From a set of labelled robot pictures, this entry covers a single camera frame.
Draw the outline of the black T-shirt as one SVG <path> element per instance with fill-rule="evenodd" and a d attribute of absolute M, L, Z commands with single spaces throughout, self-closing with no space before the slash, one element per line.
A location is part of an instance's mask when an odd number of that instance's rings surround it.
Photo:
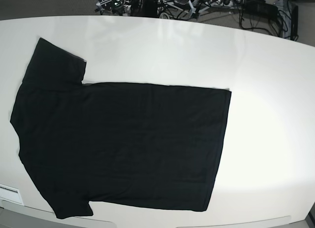
<path fill-rule="evenodd" d="M 58 219 L 91 201 L 208 208 L 231 92 L 140 83 L 83 84 L 86 62 L 40 38 L 10 122 L 19 158 Z"/>

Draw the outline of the black equipment box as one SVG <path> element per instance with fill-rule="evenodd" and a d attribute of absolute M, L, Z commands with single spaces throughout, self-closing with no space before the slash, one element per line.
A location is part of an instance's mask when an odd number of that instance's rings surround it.
<path fill-rule="evenodd" d="M 244 10 L 251 15 L 259 16 L 262 18 L 276 20 L 278 17 L 278 8 L 275 5 L 261 3 L 261 2 L 248 2 L 244 4 Z"/>

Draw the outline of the white label plate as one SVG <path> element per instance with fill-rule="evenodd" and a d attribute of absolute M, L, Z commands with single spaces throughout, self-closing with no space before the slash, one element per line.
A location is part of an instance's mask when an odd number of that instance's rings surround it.
<path fill-rule="evenodd" d="M 0 184 L 0 199 L 24 206 L 20 191 L 3 184 Z"/>

